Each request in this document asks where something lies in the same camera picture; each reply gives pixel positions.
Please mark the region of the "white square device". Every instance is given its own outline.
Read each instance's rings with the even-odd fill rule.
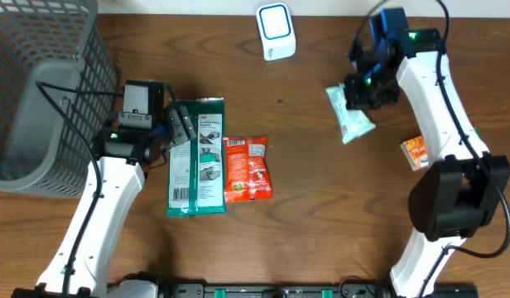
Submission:
[[[287,5],[273,3],[261,6],[257,10],[257,23],[264,59],[277,60],[294,55],[296,34]]]

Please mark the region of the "white device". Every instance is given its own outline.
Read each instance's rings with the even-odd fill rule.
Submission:
[[[435,161],[444,160],[448,155],[454,155],[458,160],[473,158],[464,143],[460,141],[461,137],[448,112],[440,87],[435,83],[437,81],[435,72],[437,55],[437,51],[430,51],[416,53],[416,57],[409,59],[405,57],[397,71],[397,82],[411,103],[413,113],[425,139],[430,166]],[[469,135],[470,144],[481,157],[483,152],[489,152],[489,150],[478,137],[463,109],[459,95],[455,91],[447,55],[443,55],[440,68],[442,75],[445,76],[446,92],[455,115],[465,133]],[[417,297],[422,287],[422,281],[431,271],[443,248],[448,244],[461,246],[465,240],[465,238],[455,236],[430,242],[424,233],[420,233],[414,228],[401,259],[390,272],[397,295]],[[437,267],[425,288],[424,296],[434,291],[435,279],[451,255],[452,253],[445,256]]]
[[[264,59],[277,60],[296,53],[296,33],[284,3],[263,5],[257,10]]]

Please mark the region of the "orange snack bag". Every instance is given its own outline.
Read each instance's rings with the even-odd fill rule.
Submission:
[[[228,157],[226,203],[272,198],[270,175],[264,164],[267,143],[268,136],[224,138]]]
[[[424,137],[416,137],[401,144],[401,148],[410,162],[411,168],[416,171],[428,166],[428,151]]]

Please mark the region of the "plastic wrapper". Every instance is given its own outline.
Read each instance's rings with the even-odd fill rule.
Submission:
[[[339,128],[341,129],[342,142],[347,144],[357,137],[373,130],[376,125],[369,121],[361,110],[348,110],[345,107],[347,100],[344,95],[344,85],[326,89],[332,108],[336,112]]]
[[[272,184],[264,163],[268,137],[225,137],[228,160],[227,203],[271,199]]]
[[[171,148],[166,216],[225,213],[224,99],[176,104],[187,107],[198,137]]]

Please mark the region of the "green connector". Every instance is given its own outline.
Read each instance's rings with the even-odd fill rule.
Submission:
[[[214,290],[214,298],[225,298],[225,290]]]
[[[332,298],[332,290],[322,290],[321,298]]]
[[[481,137],[481,133],[479,132],[479,130],[478,130],[476,127],[474,127],[474,130],[476,131],[476,134],[478,134],[479,139],[483,140],[483,138]]]

